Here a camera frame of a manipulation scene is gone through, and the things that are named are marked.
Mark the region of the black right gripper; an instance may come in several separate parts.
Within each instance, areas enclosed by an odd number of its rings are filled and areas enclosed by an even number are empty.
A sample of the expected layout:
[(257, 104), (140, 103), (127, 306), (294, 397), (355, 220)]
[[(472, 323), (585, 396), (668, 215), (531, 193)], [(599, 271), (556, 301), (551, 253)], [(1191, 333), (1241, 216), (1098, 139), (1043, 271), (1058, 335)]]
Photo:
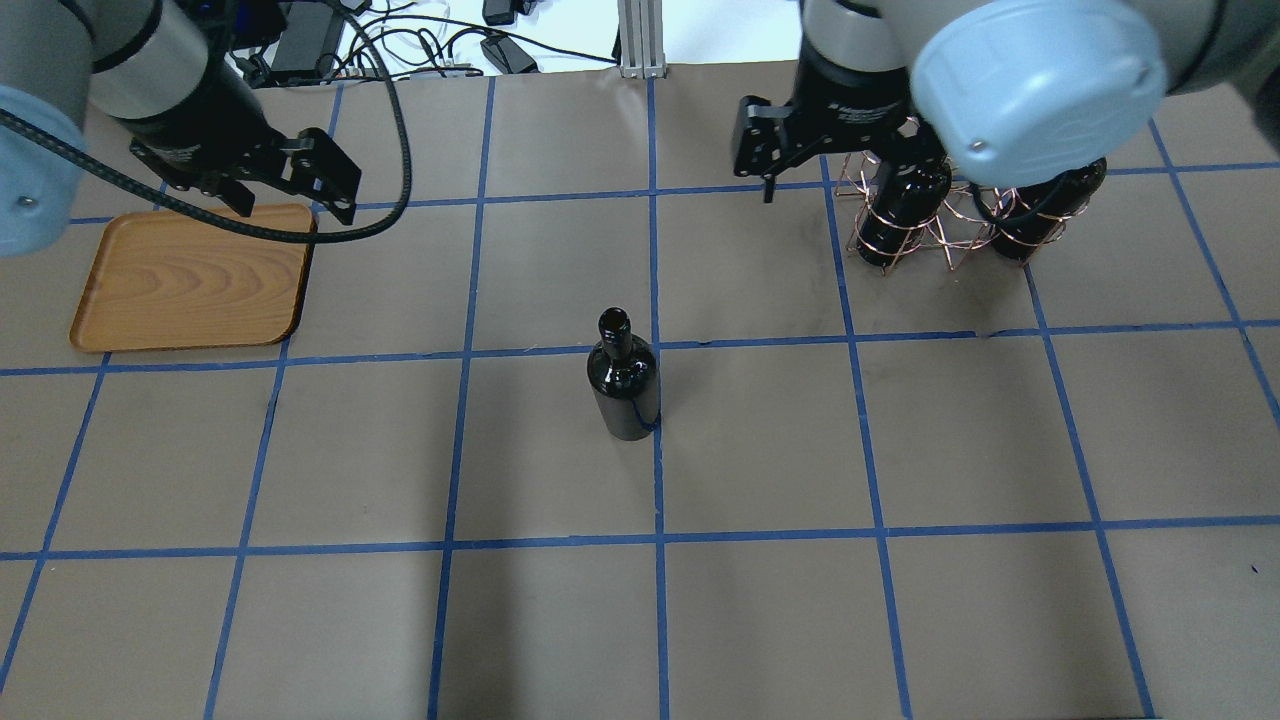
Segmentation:
[(836, 61), (803, 40), (792, 97), (776, 106), (765, 97), (740, 99), (731, 135), (731, 170), (762, 181), (762, 201), (772, 204), (776, 177), (820, 154), (870, 151), (882, 161), (913, 164), (936, 158), (928, 126), (908, 137), (900, 128), (910, 110), (902, 63), (883, 70)]

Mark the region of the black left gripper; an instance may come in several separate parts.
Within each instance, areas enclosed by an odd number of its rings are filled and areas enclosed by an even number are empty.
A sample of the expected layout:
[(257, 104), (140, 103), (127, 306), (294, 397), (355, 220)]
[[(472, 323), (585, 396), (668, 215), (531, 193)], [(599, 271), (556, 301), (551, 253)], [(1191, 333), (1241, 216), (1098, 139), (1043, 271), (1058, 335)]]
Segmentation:
[(342, 225), (355, 220), (358, 165), (324, 129), (287, 138), (224, 61), (211, 63), (174, 108), (129, 120), (128, 133), (131, 154), (169, 186), (219, 199), (238, 217), (252, 217), (247, 184), (256, 182), (320, 204)]

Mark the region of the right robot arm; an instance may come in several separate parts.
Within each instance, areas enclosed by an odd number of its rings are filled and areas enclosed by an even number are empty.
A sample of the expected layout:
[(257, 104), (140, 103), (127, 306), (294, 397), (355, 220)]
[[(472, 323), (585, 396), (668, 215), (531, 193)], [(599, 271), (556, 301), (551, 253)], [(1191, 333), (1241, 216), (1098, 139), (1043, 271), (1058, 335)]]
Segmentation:
[(1052, 181), (1124, 145), (1167, 97), (1229, 83), (1277, 143), (1275, 1), (804, 1), (791, 99), (745, 96), (732, 170), (950, 160)]

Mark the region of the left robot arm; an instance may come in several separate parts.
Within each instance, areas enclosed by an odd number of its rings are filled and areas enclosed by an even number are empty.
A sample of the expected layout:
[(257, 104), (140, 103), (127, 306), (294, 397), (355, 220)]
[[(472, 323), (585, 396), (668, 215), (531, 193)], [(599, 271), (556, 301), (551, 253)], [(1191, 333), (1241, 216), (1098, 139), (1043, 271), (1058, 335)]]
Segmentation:
[(278, 1), (5, 1), (3, 255), (56, 242), (83, 174), (12, 120), (84, 151), (88, 108), (116, 122), (133, 156), (174, 190), (248, 217), (260, 183), (349, 224), (360, 168), (321, 129), (291, 137), (271, 127), (229, 63), (285, 27)]

